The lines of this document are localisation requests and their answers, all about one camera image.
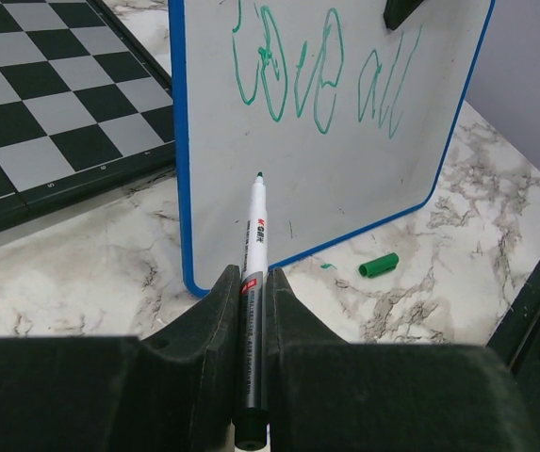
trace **black marker end cap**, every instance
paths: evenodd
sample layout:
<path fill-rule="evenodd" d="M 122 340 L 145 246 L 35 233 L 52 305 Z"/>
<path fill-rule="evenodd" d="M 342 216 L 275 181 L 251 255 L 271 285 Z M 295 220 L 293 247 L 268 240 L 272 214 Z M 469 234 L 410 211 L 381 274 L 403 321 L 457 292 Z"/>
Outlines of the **black marker end cap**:
<path fill-rule="evenodd" d="M 267 421 L 257 416 L 238 419 L 234 443 L 238 449 L 259 450 L 268 443 Z"/>

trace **checkered board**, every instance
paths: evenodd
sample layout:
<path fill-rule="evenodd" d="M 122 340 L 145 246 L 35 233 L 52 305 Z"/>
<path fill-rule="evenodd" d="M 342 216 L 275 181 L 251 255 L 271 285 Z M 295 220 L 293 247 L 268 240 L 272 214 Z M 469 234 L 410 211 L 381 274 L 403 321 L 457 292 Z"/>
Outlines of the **checkered board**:
<path fill-rule="evenodd" d="M 170 83 L 97 1 L 1 0 L 0 229 L 172 163 Z"/>

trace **whiteboard marker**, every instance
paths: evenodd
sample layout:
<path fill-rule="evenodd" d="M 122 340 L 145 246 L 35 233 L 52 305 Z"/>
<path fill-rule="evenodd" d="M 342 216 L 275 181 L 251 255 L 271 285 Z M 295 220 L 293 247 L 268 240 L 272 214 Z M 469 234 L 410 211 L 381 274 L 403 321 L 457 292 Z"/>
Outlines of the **whiteboard marker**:
<path fill-rule="evenodd" d="M 240 341 L 233 416 L 236 446 L 258 450 L 267 443 L 266 306 L 268 278 L 266 186 L 259 172 L 253 183 L 240 286 Z"/>

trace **marble countertop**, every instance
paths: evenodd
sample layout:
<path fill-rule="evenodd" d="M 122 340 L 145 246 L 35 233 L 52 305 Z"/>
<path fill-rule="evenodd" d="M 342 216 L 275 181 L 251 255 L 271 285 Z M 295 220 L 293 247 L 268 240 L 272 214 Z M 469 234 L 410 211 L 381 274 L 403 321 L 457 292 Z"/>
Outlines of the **marble countertop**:
<path fill-rule="evenodd" d="M 167 5 L 107 3 L 171 72 Z M 143 337 L 169 324 L 196 302 L 178 221 L 169 171 L 1 233 L 0 335 Z M 356 273 L 391 251 L 394 272 Z M 540 172 L 464 105 L 424 208 L 285 271 L 346 340 L 485 344 L 539 258 Z"/>

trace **red logo on marker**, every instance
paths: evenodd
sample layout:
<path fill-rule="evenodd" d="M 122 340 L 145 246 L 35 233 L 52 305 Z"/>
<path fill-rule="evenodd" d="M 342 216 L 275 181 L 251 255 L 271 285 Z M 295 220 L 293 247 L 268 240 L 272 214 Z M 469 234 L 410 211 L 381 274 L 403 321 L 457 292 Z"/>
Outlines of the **red logo on marker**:
<path fill-rule="evenodd" d="M 249 289 L 252 287 L 255 287 L 257 285 L 257 278 L 250 280 L 242 285 L 242 289 L 240 289 L 240 293 L 244 294 L 245 292 L 248 292 Z"/>

